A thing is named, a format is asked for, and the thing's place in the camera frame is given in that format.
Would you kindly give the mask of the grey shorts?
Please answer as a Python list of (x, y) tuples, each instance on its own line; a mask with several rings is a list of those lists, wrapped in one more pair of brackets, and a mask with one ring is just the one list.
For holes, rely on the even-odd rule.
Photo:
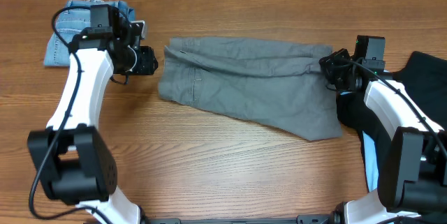
[(171, 38), (162, 99), (290, 132), (309, 141), (342, 136), (327, 89), (321, 44), (225, 37)]

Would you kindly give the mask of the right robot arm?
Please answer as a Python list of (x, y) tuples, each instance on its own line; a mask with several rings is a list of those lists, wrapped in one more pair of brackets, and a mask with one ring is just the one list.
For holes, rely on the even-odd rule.
[(390, 73), (385, 40), (358, 36), (319, 63), (336, 91), (338, 119), (355, 129), (366, 165), (378, 167), (366, 196), (338, 204), (329, 223), (446, 222), (446, 62), (414, 52)]

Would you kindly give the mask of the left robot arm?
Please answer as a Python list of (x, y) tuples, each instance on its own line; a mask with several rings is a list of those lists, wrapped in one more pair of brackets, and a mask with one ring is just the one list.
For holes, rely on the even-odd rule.
[(60, 218), (85, 210), (99, 223), (148, 223), (142, 207), (117, 185), (117, 165), (98, 131), (105, 88), (116, 74), (153, 75), (158, 61), (146, 37), (144, 21), (130, 21), (117, 7), (87, 7), (90, 25), (67, 47), (69, 72), (59, 104), (44, 130), (31, 131), (27, 146), (36, 168), (28, 208), (37, 219), (34, 197), (41, 186), (46, 197), (70, 209)]

